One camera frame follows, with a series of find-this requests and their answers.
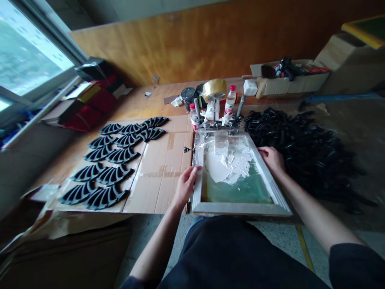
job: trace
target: tape roll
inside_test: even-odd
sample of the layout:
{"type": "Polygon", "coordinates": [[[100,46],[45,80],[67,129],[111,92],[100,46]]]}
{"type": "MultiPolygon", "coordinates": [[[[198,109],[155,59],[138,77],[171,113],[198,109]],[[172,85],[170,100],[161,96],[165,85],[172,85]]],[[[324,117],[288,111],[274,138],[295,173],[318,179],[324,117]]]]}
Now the tape roll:
{"type": "Polygon", "coordinates": [[[225,99],[227,85],[224,79],[212,79],[203,85],[202,97],[205,102],[213,102],[214,99],[225,99]]]}

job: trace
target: plastic bottle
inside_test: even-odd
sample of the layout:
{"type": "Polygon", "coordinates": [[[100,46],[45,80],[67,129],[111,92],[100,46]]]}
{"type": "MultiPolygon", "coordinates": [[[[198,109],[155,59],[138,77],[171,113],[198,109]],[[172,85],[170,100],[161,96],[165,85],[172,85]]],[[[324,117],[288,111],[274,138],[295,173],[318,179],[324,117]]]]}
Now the plastic bottle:
{"type": "Polygon", "coordinates": [[[234,111],[234,103],[237,97],[235,85],[230,86],[229,94],[226,97],[225,114],[232,115],[234,111]]]}
{"type": "Polygon", "coordinates": [[[197,132],[198,131],[198,116],[197,116],[197,112],[195,111],[195,104],[190,104],[190,118],[191,118],[192,128],[195,132],[197,132]]]}

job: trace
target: packing tape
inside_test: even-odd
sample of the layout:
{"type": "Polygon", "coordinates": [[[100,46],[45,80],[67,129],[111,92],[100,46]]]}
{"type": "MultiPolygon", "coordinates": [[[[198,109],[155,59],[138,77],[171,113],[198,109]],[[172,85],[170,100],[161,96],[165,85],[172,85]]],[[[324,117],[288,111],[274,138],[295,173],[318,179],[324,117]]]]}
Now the packing tape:
{"type": "Polygon", "coordinates": [[[166,172],[167,166],[160,166],[157,173],[140,173],[139,177],[179,177],[183,172],[166,172]]]}
{"type": "Polygon", "coordinates": [[[174,148],[174,139],[175,139],[175,133],[168,133],[168,143],[167,143],[168,151],[174,148]]]}

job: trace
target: windowsill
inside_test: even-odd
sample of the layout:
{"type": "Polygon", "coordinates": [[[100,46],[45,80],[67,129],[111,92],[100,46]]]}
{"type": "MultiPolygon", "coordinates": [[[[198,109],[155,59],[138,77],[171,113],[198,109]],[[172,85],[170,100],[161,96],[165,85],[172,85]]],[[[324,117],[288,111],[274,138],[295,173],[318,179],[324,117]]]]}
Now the windowsill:
{"type": "Polygon", "coordinates": [[[75,77],[65,88],[63,88],[33,119],[31,119],[21,130],[18,131],[2,148],[1,151],[11,149],[28,132],[39,120],[44,117],[51,109],[61,100],[61,98],[70,91],[80,80],[79,76],[75,77]]]}

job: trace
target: concrete floor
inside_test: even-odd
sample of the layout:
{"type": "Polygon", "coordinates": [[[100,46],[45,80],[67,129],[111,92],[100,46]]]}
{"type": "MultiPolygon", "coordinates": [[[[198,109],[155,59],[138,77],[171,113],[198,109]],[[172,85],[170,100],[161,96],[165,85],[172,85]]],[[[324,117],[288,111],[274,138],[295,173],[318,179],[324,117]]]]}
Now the concrete floor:
{"type": "MultiPolygon", "coordinates": [[[[116,288],[119,288],[129,275],[137,258],[140,256],[140,253],[143,251],[147,242],[150,240],[152,234],[160,223],[162,216],[163,215],[140,214],[130,218],[130,223],[132,226],[132,238],[116,279],[116,288]]],[[[195,218],[196,217],[192,214],[183,215],[181,217],[178,232],[176,233],[174,247],[172,249],[170,260],[164,275],[167,275],[168,272],[177,263],[179,254],[183,247],[184,238],[187,234],[187,230],[195,218]]],[[[273,245],[277,246],[285,253],[306,266],[305,257],[300,245],[300,240],[295,225],[275,224],[268,222],[249,223],[258,228],[273,245]]],[[[302,231],[311,257],[311,261],[313,263],[313,267],[315,269],[315,273],[331,287],[328,277],[329,265],[327,255],[324,253],[320,244],[314,239],[314,237],[310,234],[305,226],[302,226],[302,231]]],[[[363,231],[357,231],[356,233],[374,251],[385,258],[385,233],[363,231]]]]}

